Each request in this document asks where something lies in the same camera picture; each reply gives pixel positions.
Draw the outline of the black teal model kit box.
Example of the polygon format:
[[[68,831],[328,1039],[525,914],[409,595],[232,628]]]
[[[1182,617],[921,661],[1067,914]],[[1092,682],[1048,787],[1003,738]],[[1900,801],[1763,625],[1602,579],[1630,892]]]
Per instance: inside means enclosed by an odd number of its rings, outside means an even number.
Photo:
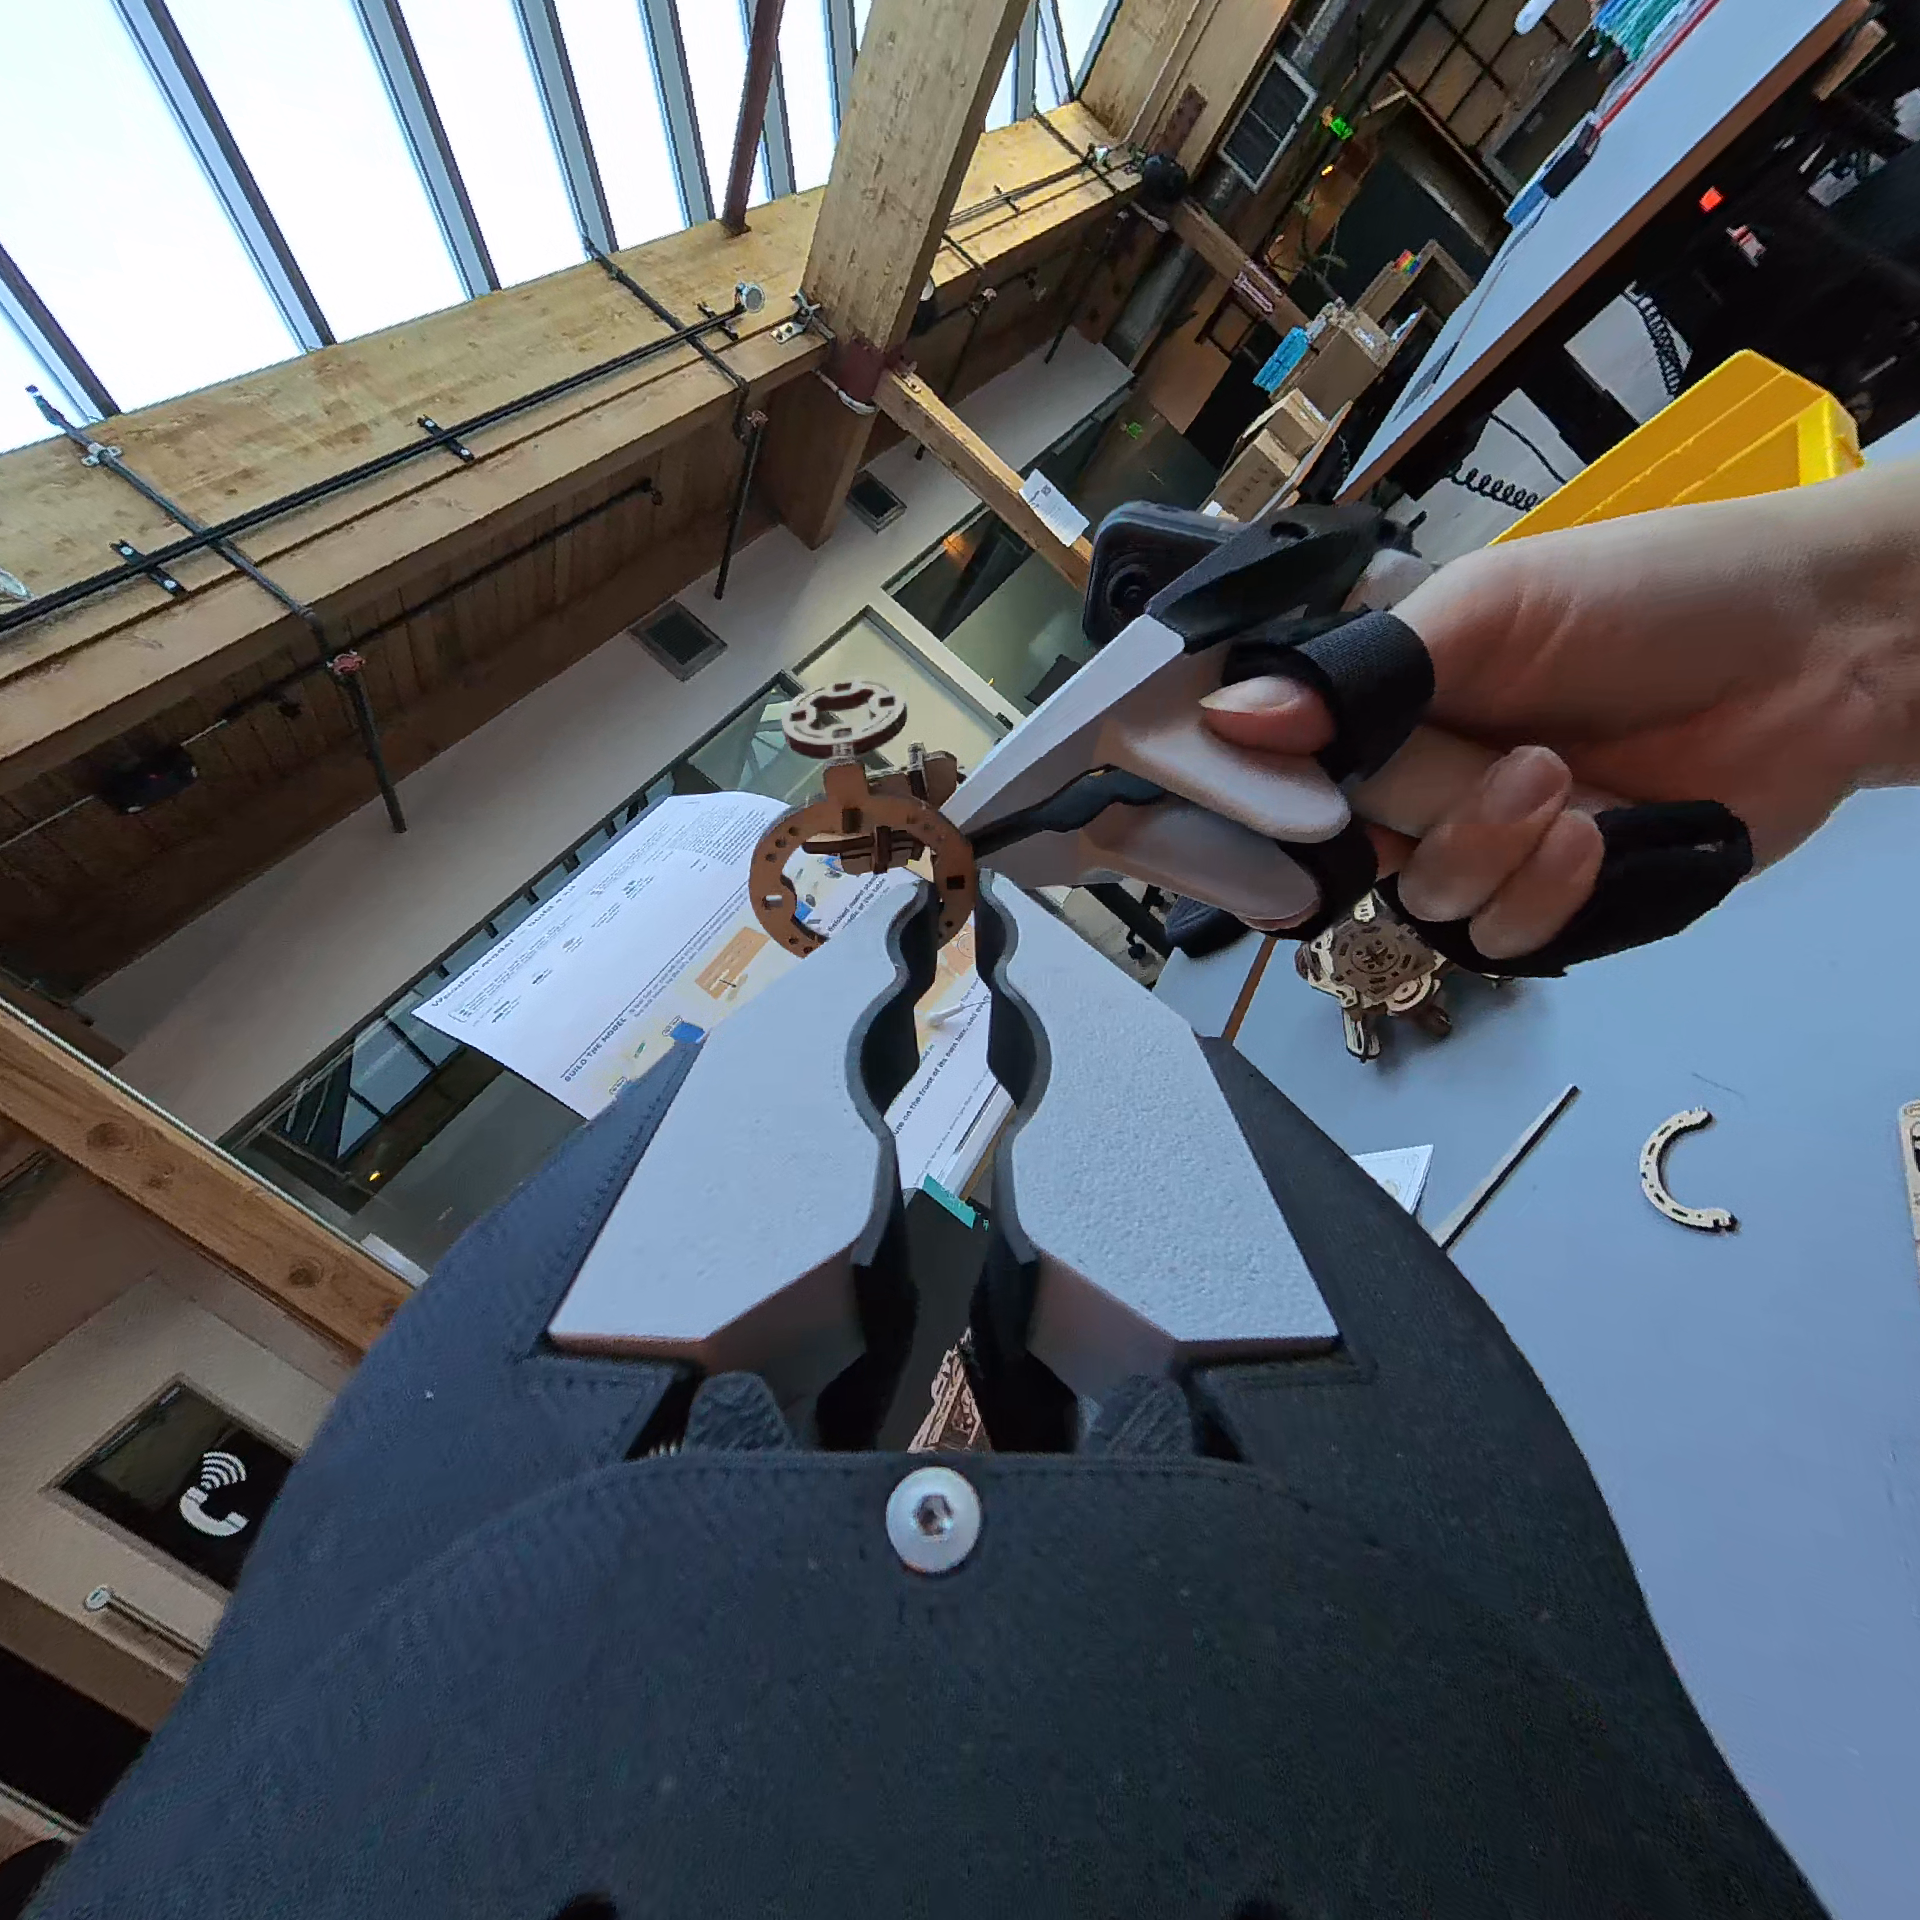
[[[881,1425],[877,1450],[906,1451],[932,1413],[932,1393],[946,1354],[970,1331],[981,1268],[993,1243],[993,1224],[974,1210],[961,1216],[928,1192],[912,1192],[902,1207],[907,1274],[920,1295],[914,1337]]]

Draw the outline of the curved wooden model part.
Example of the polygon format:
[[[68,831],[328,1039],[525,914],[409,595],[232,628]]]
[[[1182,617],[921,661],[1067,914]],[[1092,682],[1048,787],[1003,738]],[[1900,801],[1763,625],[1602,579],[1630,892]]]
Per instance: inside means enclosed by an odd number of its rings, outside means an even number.
[[[1638,1151],[1638,1186],[1644,1197],[1652,1205],[1652,1210],[1672,1220],[1672,1226],[1689,1231],[1689,1232],[1705,1232],[1705,1234],[1729,1234],[1737,1232],[1740,1220],[1725,1207],[1689,1207],[1685,1205],[1673,1189],[1669,1186],[1666,1177],[1666,1161],[1673,1146],[1682,1137],[1699,1135],[1712,1127],[1715,1115],[1707,1109],[1688,1109],[1676,1112],[1664,1119],[1645,1138]]]

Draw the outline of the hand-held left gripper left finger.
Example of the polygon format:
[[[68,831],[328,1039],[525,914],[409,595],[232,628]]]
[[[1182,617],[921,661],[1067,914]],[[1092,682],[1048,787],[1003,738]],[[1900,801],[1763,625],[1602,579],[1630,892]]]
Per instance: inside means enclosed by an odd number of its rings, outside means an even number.
[[[921,1065],[928,885],[877,893],[702,1048],[547,1336],[749,1375],[883,1426],[914,1347],[892,1103]]]

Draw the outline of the slanted black conduit pipe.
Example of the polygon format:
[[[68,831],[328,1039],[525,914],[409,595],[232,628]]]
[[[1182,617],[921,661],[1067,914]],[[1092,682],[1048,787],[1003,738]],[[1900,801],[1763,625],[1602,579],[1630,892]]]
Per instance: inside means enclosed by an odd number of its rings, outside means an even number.
[[[156,489],[153,482],[133,472],[121,449],[97,440],[90,433],[90,428],[73,423],[45,394],[41,394],[40,385],[28,385],[25,394],[32,399],[32,405],[37,408],[41,418],[70,447],[80,449],[85,467],[106,469],[110,476],[115,476],[118,482],[133,489],[142,500],[156,507],[166,522],[171,522],[173,528],[178,528],[189,543],[197,543],[198,554],[205,551],[217,555],[229,570],[248,579],[253,587],[266,593],[283,613],[296,616],[306,627],[317,648],[321,667],[342,693],[342,700],[353,711],[353,720],[362,741],[362,753],[368,759],[368,765],[376,775],[376,787],[389,813],[392,831],[408,832],[409,824],[402,811],[397,781],[393,778],[393,769],[389,765],[389,755],[365,687],[368,663],[364,655],[345,642],[336,642],[317,611],[314,611],[306,602],[297,599],[291,591],[282,587],[260,565],[252,561],[252,555],[241,544],[225,536],[214,536],[213,528],[194,520],[186,507],[180,507],[166,493]]]

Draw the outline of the white printed instruction sheet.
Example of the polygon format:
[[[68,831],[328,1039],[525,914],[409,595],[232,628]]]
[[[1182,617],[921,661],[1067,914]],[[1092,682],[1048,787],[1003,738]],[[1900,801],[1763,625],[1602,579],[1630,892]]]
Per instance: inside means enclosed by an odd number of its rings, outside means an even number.
[[[749,860],[785,813],[754,793],[668,799],[502,943],[416,1008],[582,1119],[787,976],[798,956],[754,920]],[[920,1071],[888,1112],[907,1193],[961,1193],[1012,1099],[990,1071],[974,930],[949,943],[916,1008]]]

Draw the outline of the long black conduit pipe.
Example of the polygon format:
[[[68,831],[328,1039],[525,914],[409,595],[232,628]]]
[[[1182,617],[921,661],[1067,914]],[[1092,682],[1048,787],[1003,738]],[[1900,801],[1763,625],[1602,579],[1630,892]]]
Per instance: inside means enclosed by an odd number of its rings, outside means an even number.
[[[520,421],[522,417],[536,415],[576,394],[582,394],[602,379],[645,369],[670,353],[689,351],[706,361],[713,361],[722,373],[731,373],[731,363],[715,351],[710,351],[708,339],[713,333],[725,333],[730,340],[734,340],[734,324],[761,313],[761,309],[763,291],[754,282],[740,282],[736,287],[736,297],[730,307],[704,307],[702,315],[692,323],[670,323],[653,339],[643,340],[638,348],[617,353],[600,363],[587,363],[586,369],[547,381],[536,392],[516,394],[464,421],[429,423],[420,417],[416,421],[416,436],[411,442],[377,452],[376,457],[368,457],[362,465],[353,465],[348,469],[329,473],[317,482],[309,482],[289,493],[273,497],[234,517],[210,522],[208,528],[213,528],[217,538],[229,538],[238,544],[241,538],[262,530],[274,522],[316,511],[317,505],[325,505],[341,493],[371,487],[372,482],[411,469],[418,463],[446,457],[459,467],[476,465],[476,436],[483,436],[499,425]],[[3,613],[3,636],[11,637],[13,634],[22,634],[43,619],[53,619],[75,609],[82,609],[85,604],[107,593],[117,593],[125,585],[156,585],[170,596],[182,596],[186,587],[180,587],[176,579],[176,562],[205,555],[205,551],[197,551],[197,547],[198,544],[189,543],[182,533],[178,536],[178,540],[161,544],[153,551],[125,547],[118,551],[118,561],[113,568],[106,568],[75,583],[66,583],[48,593],[29,593],[25,602]]]

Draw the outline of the person's right hand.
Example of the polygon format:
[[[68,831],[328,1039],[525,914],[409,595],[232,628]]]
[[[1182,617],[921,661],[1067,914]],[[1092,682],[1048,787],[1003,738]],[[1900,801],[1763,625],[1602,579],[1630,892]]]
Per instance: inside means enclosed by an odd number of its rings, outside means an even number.
[[[1405,909],[1533,956],[1593,899],[1604,810],[1707,801],[1765,868],[1917,778],[1917,463],[1490,544],[1397,605],[1427,727],[1355,788]]]

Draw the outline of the cardboard box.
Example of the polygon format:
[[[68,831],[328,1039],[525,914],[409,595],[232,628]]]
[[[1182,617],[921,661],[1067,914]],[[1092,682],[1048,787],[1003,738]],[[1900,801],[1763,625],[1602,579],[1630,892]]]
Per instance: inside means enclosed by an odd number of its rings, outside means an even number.
[[[1286,392],[1238,436],[1222,473],[1208,497],[1205,513],[1232,522],[1254,522],[1289,491],[1296,473],[1322,447],[1331,418],[1300,392]]]
[[[1353,405],[1394,361],[1401,327],[1386,327],[1347,305],[1329,305],[1310,329],[1310,351],[1291,388],[1323,418]]]

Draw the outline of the long white workbench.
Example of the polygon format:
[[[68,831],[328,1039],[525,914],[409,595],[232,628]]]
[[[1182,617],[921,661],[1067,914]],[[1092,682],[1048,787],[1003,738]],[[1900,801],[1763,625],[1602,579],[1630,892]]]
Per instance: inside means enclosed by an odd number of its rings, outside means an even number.
[[[1635,73],[1582,172],[1506,237],[1473,300],[1442,324],[1404,396],[1355,452],[1337,498],[1355,500],[1393,476],[1549,324],[1578,329],[1578,297],[1598,292],[1600,276],[1625,263],[1630,243],[1673,196],[1868,17],[1868,2],[1693,11]]]

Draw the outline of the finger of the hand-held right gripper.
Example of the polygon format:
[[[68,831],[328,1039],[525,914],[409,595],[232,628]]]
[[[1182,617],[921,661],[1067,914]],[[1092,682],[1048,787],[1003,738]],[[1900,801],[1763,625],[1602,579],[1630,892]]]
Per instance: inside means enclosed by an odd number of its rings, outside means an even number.
[[[1220,807],[1226,753],[1202,700],[1222,672],[1222,640],[1194,644],[1137,617],[961,781],[949,826],[971,847],[1017,847],[1081,832],[1108,807]]]

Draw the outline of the yellow plastic bin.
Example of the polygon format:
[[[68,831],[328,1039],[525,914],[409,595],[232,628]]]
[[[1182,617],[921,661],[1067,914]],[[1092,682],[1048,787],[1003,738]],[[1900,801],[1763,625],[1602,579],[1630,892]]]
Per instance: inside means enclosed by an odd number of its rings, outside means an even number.
[[[1857,421],[1828,392],[1741,351],[1496,543],[1804,489],[1864,465]]]

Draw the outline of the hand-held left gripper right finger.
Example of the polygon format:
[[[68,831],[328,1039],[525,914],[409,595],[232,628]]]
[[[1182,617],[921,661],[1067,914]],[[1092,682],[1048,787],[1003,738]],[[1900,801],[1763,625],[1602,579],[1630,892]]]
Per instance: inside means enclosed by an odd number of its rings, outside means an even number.
[[[1189,1023],[1006,877],[978,889],[977,972],[1012,1103],[978,1357],[1101,1402],[1131,1376],[1332,1354],[1332,1309]]]

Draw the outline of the wooden gear ring assembly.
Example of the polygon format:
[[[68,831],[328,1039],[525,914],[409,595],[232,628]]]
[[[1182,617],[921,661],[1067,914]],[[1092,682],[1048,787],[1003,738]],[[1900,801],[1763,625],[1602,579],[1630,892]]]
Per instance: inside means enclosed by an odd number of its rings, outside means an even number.
[[[910,746],[902,771],[877,775],[868,756],[900,737],[906,700],[876,679],[837,679],[804,691],[780,716],[785,746],[822,765],[821,793],[788,810],[761,835],[749,865],[760,928],[782,948],[806,956],[826,935],[801,916],[787,868],[798,855],[837,860],[845,873],[881,875],[926,860],[937,905],[937,944],[974,913],[977,853],[946,819],[963,781],[957,759]]]

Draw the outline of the black phone icon sign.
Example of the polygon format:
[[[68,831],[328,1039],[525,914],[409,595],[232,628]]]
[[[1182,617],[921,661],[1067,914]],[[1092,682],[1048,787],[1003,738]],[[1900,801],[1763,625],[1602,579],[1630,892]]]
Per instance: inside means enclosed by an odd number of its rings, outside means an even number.
[[[296,1456],[186,1381],[86,1451],[59,1496],[232,1594]]]

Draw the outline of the partly built wooden model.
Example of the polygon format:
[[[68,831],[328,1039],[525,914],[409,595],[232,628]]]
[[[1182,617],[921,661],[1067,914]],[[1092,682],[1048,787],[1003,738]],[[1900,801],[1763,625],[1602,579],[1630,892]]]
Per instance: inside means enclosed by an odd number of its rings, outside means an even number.
[[[1294,968],[1308,988],[1337,1004],[1341,1043],[1364,1065],[1381,1059],[1393,1025],[1444,1040],[1453,1029],[1451,981],[1477,981],[1492,993],[1514,988],[1508,976],[1470,972],[1444,959],[1397,914],[1384,887],[1300,944]]]

